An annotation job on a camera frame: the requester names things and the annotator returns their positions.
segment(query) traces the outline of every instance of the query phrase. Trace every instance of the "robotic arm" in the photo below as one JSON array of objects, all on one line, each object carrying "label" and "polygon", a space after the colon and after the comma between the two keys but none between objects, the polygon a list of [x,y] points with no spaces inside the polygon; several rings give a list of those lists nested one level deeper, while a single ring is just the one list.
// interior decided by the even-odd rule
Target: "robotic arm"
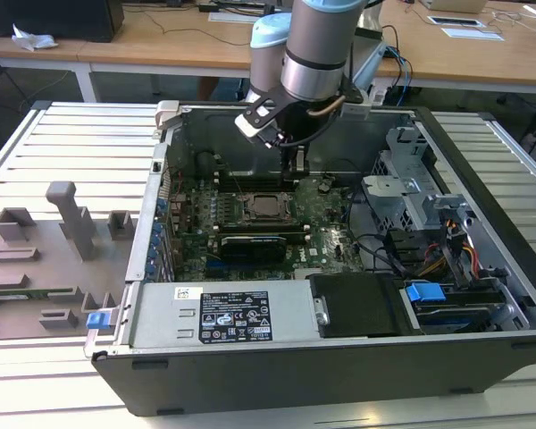
[{"label": "robotic arm", "polygon": [[[255,24],[247,97],[253,104],[235,123],[250,141],[281,150],[284,174],[294,170],[298,151],[306,156],[309,143],[331,126],[344,102],[363,102],[344,70],[362,11],[372,7],[379,15],[381,3],[297,0],[291,17],[269,15]],[[258,33],[262,39],[267,28],[279,29],[279,36],[259,43]]]}]

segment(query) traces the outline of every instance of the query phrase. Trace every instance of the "green circuit board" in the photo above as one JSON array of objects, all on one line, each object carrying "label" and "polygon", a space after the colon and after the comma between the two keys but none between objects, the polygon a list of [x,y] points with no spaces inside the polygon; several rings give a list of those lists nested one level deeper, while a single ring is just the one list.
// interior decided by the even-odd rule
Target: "green circuit board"
[{"label": "green circuit board", "polygon": [[[293,192],[273,194],[219,192],[206,182],[187,182],[183,191],[190,196],[191,204],[187,210],[192,224],[176,234],[182,242],[182,266],[175,266],[175,280],[284,280],[309,273],[305,269],[317,269],[323,273],[362,271],[364,268],[360,256],[351,246],[346,230],[348,189],[330,188],[322,193],[318,190],[321,183],[321,179],[306,178]],[[277,264],[266,265],[258,261],[258,264],[226,266],[219,256],[218,247],[211,248],[211,243],[218,243],[214,225],[238,227],[253,222],[250,216],[255,213],[246,210],[246,201],[252,200],[250,196],[258,195],[280,201],[279,215],[285,219],[283,224],[309,225],[309,232],[306,233],[309,240],[301,244],[288,244],[285,259]]]}]

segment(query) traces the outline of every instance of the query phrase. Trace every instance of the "motherboard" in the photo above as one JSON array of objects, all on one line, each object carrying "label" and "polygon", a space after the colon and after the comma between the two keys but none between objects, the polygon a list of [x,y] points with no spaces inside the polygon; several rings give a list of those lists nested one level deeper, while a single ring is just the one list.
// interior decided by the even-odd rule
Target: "motherboard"
[{"label": "motherboard", "polygon": [[172,184],[167,230],[174,281],[304,279],[363,271],[347,231],[350,188],[304,178],[291,191]]}]

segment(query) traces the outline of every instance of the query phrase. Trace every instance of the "circuit board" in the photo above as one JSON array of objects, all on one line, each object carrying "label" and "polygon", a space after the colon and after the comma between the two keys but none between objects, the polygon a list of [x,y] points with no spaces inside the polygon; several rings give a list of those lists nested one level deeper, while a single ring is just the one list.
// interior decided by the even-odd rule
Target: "circuit board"
[{"label": "circuit board", "polygon": [[[361,258],[351,246],[346,230],[348,189],[330,187],[322,193],[318,190],[321,184],[319,179],[306,178],[293,192],[251,194],[219,192],[205,181],[185,182],[183,192],[191,202],[187,207],[191,225],[175,232],[182,254],[175,265],[175,281],[283,280],[304,278],[312,272],[362,271]],[[309,225],[309,230],[302,232],[306,239],[301,243],[290,244],[288,240],[285,257],[279,263],[225,265],[218,256],[215,225],[229,229],[253,225],[254,221],[270,224],[271,231],[296,224]],[[211,275],[211,266],[215,275]]]}]

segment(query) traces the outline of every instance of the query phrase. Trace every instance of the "table leg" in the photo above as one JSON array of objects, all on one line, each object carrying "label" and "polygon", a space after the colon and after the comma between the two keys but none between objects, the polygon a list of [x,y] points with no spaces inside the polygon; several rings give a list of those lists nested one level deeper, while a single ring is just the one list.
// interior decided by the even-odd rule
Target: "table leg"
[{"label": "table leg", "polygon": [[151,92],[154,96],[160,96],[161,95],[161,81],[160,76],[158,74],[150,74],[149,77],[151,78]]},{"label": "table leg", "polygon": [[78,78],[78,84],[80,85],[81,96],[84,103],[97,103],[99,96],[97,95],[97,89],[93,76],[91,75],[91,68],[87,63],[77,64],[77,67],[73,71]]},{"label": "table leg", "polygon": [[456,103],[456,107],[464,110],[466,109],[466,106],[468,105],[468,102],[471,100],[471,97],[473,96],[473,91],[465,91],[463,92],[463,95],[461,96],[461,99],[458,100],[458,103]]}]

